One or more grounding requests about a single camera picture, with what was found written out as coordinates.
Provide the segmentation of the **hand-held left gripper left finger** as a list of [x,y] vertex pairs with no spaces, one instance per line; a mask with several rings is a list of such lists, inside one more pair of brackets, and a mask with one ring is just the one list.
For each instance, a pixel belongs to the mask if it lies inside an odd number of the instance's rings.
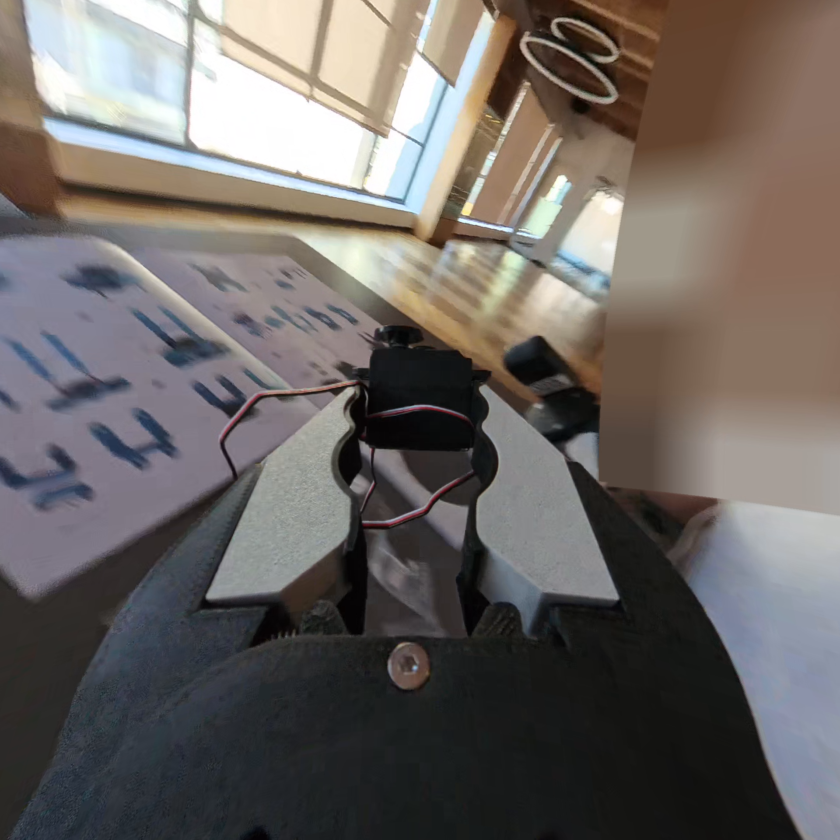
[[259,464],[206,592],[211,606],[277,606],[302,619],[333,599],[364,631],[365,542],[352,484],[362,470],[361,387],[347,387]]

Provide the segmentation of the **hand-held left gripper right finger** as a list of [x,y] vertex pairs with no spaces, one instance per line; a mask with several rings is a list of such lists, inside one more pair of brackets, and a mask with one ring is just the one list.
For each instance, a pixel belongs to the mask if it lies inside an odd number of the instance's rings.
[[555,607],[614,608],[620,596],[566,457],[488,385],[476,388],[469,503],[457,576],[472,635],[488,605],[507,603],[526,635]]

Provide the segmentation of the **black servo motor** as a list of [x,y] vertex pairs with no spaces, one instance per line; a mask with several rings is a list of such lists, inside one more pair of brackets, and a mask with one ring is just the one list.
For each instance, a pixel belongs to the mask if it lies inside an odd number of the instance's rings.
[[456,350],[423,344],[420,329],[374,331],[365,383],[364,441],[372,449],[466,452],[476,438],[476,398],[490,372]]

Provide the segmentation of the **dark desk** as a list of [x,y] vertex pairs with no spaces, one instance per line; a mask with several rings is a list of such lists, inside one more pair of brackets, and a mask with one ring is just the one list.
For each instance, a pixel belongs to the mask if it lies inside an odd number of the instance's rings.
[[[216,268],[236,258],[280,257],[302,268],[377,321],[424,328],[443,347],[440,303],[425,298],[435,270],[465,251],[441,251],[400,228],[328,224],[320,220],[232,216],[198,206],[136,205],[118,196],[73,196],[71,211],[90,211],[65,223],[2,219],[2,236],[94,235],[123,247],[163,280],[184,275],[201,290],[217,290],[196,263]],[[224,494],[230,478],[175,507],[153,528],[114,549],[43,598],[31,602],[2,581],[2,837],[12,829],[56,748],[71,699],[109,623],[130,591]]]

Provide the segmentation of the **printed instruction booklet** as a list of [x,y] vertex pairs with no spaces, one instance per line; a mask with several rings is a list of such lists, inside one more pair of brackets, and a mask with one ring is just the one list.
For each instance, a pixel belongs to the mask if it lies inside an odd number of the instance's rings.
[[380,323],[288,255],[1,245],[1,565],[36,600],[231,474],[254,393],[343,382]]

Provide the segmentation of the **large window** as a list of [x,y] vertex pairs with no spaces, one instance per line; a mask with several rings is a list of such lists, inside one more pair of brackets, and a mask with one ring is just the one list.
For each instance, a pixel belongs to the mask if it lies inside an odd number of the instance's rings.
[[436,2],[24,2],[47,113],[403,202],[449,88]]

